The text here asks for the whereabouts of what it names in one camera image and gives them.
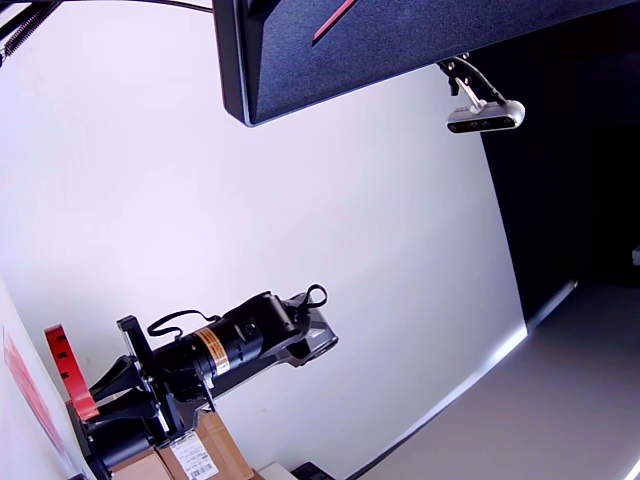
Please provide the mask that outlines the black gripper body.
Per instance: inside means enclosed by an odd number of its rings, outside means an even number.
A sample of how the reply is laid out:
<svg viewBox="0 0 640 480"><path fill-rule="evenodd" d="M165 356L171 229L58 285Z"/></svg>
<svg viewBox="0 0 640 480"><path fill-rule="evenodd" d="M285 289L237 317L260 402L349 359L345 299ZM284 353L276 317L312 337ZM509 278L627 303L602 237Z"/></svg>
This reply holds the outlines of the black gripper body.
<svg viewBox="0 0 640 480"><path fill-rule="evenodd" d="M166 315L143 331L137 318L127 316L117 326L140 367L142 386L149 390L157 414L149 420L152 444L164 447L197 426L197 410L213 407L212 373L193 335L171 326Z"/></svg>

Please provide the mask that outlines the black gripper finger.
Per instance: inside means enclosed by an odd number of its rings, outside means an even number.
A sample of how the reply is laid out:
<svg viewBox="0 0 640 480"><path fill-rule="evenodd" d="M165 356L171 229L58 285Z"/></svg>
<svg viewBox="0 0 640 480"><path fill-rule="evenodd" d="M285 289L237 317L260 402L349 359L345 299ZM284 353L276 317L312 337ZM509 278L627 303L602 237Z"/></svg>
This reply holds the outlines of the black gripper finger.
<svg viewBox="0 0 640 480"><path fill-rule="evenodd" d="M141 374L134 356L120 356L112 367L89 388L94 400L104 400L119 392L142 385Z"/></svg>
<svg viewBox="0 0 640 480"><path fill-rule="evenodd" d="M149 392L127 392L98 407L98 414L86 420L92 425L125 419L151 419L158 414L155 398Z"/></svg>

